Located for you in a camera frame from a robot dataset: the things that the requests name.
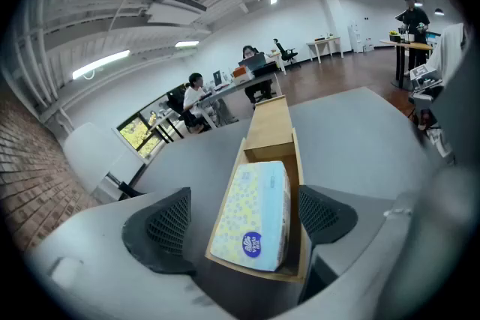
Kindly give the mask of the window with black frame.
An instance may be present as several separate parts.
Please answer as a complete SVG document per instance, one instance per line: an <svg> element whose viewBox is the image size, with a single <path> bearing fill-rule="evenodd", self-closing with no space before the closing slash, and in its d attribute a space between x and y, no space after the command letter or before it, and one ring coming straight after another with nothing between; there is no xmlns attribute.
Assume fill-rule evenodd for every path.
<svg viewBox="0 0 480 320"><path fill-rule="evenodd" d="M162 112L137 112L117 126L116 130L145 161L150 161L161 148L174 141L171 109Z"/></svg>

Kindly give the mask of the orange and white box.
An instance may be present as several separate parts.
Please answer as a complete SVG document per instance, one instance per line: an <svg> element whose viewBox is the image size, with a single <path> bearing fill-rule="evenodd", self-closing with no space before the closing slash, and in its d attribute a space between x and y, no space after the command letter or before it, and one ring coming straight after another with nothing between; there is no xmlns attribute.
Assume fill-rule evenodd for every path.
<svg viewBox="0 0 480 320"><path fill-rule="evenodd" d="M237 67L232 72L232 80L236 85L241 85L254 79L254 75L245 66Z"/></svg>

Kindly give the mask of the dark laptop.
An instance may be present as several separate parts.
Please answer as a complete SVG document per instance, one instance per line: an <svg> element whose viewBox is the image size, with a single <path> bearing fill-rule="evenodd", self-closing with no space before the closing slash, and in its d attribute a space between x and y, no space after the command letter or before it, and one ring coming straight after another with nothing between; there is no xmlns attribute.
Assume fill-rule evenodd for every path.
<svg viewBox="0 0 480 320"><path fill-rule="evenodd" d="M245 66L251 72L259 70L266 65L266 58L263 53L257 53L238 63L239 66Z"/></svg>

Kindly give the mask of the long wooden box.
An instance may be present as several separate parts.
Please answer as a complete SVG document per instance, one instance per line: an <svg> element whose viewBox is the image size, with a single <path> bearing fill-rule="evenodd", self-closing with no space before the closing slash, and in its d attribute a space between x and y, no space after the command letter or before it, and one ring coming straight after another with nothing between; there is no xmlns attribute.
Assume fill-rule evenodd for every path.
<svg viewBox="0 0 480 320"><path fill-rule="evenodd" d="M227 192L237 167L246 163L281 161L290 185L290 228L286 258L274 272L258 271L225 262L211 254L215 230L227 200ZM299 186L303 185L302 162L296 131L292 126L285 97L276 97L256 105L248 134L241 141L235 165L211 232L205 256L220 265L255 277L302 283L308 269L308 235L299 219Z"/></svg>

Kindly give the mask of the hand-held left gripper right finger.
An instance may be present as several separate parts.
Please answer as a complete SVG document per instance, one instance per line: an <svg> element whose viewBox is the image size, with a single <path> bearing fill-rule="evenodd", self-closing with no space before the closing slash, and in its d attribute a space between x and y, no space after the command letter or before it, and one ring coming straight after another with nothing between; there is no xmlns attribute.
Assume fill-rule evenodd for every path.
<svg viewBox="0 0 480 320"><path fill-rule="evenodd" d="M301 185L298 189L298 216L311 242L307 279L298 298L302 304L333 283L338 274L330 268L315 249L333 244L349 234L358 222L358 214L350 205L335 200L324 188Z"/></svg>

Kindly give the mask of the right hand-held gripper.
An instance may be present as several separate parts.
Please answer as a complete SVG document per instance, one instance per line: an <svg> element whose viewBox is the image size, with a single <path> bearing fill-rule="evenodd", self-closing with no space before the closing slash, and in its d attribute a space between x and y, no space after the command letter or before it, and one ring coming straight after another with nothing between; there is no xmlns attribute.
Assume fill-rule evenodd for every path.
<svg viewBox="0 0 480 320"><path fill-rule="evenodd" d="M449 164L455 162L455 156L446 135L433 114L434 101L444 89L441 74L426 64L413 68L409 72L412 93L409 102L413 104L412 122L426 135L439 155Z"/></svg>

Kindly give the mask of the white water dispenser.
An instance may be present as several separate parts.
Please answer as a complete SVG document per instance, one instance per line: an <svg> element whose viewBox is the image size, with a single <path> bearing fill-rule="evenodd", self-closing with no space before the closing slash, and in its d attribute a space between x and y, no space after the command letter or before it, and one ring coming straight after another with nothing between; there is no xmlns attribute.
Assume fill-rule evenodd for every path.
<svg viewBox="0 0 480 320"><path fill-rule="evenodd" d="M362 40L362 35L359 31L359 26L357 22L350 21L347 26L349 41L354 53L364 52L364 42Z"/></svg>

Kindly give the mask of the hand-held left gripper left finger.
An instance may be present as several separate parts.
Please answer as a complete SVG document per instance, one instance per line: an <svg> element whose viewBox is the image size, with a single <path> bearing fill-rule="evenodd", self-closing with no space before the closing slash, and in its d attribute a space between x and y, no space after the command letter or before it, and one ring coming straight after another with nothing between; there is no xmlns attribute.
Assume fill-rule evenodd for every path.
<svg viewBox="0 0 480 320"><path fill-rule="evenodd" d="M196 274L184 258L183 245L191 224L191 189L184 187L130 216L121 239L141 265L156 274Z"/></svg>

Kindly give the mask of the white table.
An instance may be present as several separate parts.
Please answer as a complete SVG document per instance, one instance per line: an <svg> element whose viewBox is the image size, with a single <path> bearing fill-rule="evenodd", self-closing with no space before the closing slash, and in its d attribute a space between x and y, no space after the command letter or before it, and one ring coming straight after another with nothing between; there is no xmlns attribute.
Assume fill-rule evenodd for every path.
<svg viewBox="0 0 480 320"><path fill-rule="evenodd" d="M314 53L315 53L318 63L319 64L322 63L321 55L320 55L320 50L322 47L326 47L328 49L328 54L332 57L333 56L332 44L336 46L338 52L340 53L341 58L344 58L344 51L342 50L342 47L341 47L341 38L328 37L328 38L323 38L323 39L306 43L307 50L310 56L310 61L314 60Z"/></svg>

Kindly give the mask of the ceiling air conditioner unit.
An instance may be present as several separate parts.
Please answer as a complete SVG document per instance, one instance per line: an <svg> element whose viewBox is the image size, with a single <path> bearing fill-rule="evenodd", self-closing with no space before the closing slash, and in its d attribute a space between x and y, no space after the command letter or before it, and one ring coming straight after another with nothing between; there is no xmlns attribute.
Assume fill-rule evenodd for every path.
<svg viewBox="0 0 480 320"><path fill-rule="evenodd" d="M154 0L145 11L148 22L190 25L207 7L195 0Z"/></svg>

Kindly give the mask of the round wooden standing table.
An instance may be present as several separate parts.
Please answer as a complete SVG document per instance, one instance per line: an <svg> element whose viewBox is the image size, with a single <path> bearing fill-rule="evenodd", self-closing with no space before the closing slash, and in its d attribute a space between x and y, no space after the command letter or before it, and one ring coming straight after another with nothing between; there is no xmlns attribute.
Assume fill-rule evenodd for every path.
<svg viewBox="0 0 480 320"><path fill-rule="evenodd" d="M404 91L412 91L411 82L405 80L404 73L406 71L406 51L408 49L417 49L426 51L428 55L433 51L433 47L424 43L398 43L390 40L380 40L381 44L393 46L396 52L395 80L391 84Z"/></svg>

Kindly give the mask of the long grey office desk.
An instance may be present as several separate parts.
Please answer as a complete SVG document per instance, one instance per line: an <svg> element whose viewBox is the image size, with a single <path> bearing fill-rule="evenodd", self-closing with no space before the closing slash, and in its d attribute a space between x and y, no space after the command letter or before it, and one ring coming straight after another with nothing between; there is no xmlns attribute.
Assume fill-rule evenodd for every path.
<svg viewBox="0 0 480 320"><path fill-rule="evenodd" d="M214 123L213 120L210 118L209 114L206 111L206 108L210 107L215 100L225 98L227 95L230 95L237 91L241 91L249 86L253 86L267 80L271 80L274 83L274 89L277 92L277 95L281 96L283 94L281 91L281 85L279 83L277 73L274 72L274 73L268 73L266 75L248 80L247 82L244 82L240 85L231 83L226 88L220 91L216 91L212 95L208 96L207 98L199 101L196 105L198 107L198 110L201 112L202 116L204 117L205 121L208 123L208 125L212 129L217 129L218 127L216 123Z"/></svg>

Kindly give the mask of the black office chair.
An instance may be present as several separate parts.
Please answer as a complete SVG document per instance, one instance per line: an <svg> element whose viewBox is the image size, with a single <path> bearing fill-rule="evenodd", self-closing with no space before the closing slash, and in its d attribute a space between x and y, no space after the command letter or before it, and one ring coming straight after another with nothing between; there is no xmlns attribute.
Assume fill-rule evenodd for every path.
<svg viewBox="0 0 480 320"><path fill-rule="evenodd" d="M194 127L193 116L190 112L185 111L183 107L184 98L185 98L186 87L185 85L180 85L166 93L167 96L167 105L173 111L179 114L181 120L183 120L187 131L192 133L191 129Z"/></svg>
<svg viewBox="0 0 480 320"><path fill-rule="evenodd" d="M296 60L298 53L294 49L284 49L277 38L274 38L273 42L280 51L280 59L282 64L301 67L301 64Z"/></svg>

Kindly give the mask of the patterned yellow-blue tissue pack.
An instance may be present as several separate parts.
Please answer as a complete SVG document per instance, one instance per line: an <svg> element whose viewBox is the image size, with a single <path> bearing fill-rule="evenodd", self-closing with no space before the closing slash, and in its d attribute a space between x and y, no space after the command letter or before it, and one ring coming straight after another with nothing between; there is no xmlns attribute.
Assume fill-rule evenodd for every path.
<svg viewBox="0 0 480 320"><path fill-rule="evenodd" d="M241 164L226 195L211 254L225 262L274 272L290 236L290 181L281 161Z"/></svg>

